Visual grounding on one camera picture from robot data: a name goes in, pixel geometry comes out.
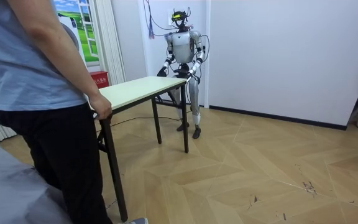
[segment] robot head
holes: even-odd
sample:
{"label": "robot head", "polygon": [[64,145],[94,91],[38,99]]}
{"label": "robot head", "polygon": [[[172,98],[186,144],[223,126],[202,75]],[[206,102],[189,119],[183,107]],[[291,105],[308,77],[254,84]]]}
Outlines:
{"label": "robot head", "polygon": [[188,31],[188,27],[186,26],[185,21],[187,22],[187,13],[186,12],[174,12],[172,14],[172,22],[175,22],[177,27],[179,28],[179,32],[186,32]]}

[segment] baseboard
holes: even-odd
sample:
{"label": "baseboard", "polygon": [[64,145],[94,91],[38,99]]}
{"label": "baseboard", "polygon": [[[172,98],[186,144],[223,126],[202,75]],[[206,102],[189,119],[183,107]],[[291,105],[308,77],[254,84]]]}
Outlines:
{"label": "baseboard", "polygon": [[213,110],[228,111],[228,112],[233,112],[233,113],[259,116],[259,117],[263,117],[263,118],[271,118],[271,119],[278,119],[278,120],[289,121],[289,122],[294,122],[294,123],[314,125],[314,126],[319,126],[319,127],[323,127],[323,128],[332,128],[332,129],[338,129],[338,130],[343,130],[343,131],[345,131],[347,129],[347,126],[345,126],[345,125],[330,124],[330,123],[325,123],[325,122],[320,122],[320,121],[310,121],[307,119],[291,118],[291,117],[286,117],[286,116],[272,115],[272,114],[232,109],[232,108],[225,108],[225,107],[213,106],[213,105],[210,105],[209,108],[213,109]]}

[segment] black pants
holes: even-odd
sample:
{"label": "black pants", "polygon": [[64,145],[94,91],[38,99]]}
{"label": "black pants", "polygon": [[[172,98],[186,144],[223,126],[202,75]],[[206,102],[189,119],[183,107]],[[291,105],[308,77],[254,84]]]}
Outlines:
{"label": "black pants", "polygon": [[0,111],[0,124],[23,135],[34,165],[63,192],[73,223],[110,224],[92,112],[88,104],[47,111]]}

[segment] humanoid robot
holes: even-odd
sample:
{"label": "humanoid robot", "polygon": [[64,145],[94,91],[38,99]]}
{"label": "humanoid robot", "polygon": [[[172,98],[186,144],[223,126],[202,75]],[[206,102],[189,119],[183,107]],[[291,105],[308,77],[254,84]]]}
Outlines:
{"label": "humanoid robot", "polygon": [[[186,78],[189,85],[191,112],[193,114],[193,122],[195,125],[195,132],[193,139],[198,139],[201,134],[200,128],[200,106],[198,103],[198,85],[201,82],[201,77],[196,76],[197,70],[206,59],[205,46],[201,40],[201,34],[198,31],[187,27],[185,21],[187,21],[186,12],[175,12],[172,15],[172,21],[176,23],[178,31],[175,33],[169,33],[165,35],[165,40],[168,44],[168,55],[161,70],[158,72],[158,77],[166,77],[167,71],[171,63],[176,60],[180,64],[180,68],[173,72],[178,73],[175,75],[177,78]],[[188,63],[193,63],[193,66],[189,68]],[[168,93],[174,105],[180,105],[180,90],[172,90]],[[181,109],[177,108],[179,118],[182,119]],[[177,131],[182,131],[183,125],[181,124]]]}

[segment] person's hand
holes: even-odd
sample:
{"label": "person's hand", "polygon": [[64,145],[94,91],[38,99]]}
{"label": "person's hand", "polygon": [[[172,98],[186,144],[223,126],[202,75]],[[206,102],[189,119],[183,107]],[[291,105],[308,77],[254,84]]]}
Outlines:
{"label": "person's hand", "polygon": [[89,96],[89,103],[98,114],[96,119],[106,119],[111,114],[111,103],[102,94]]}

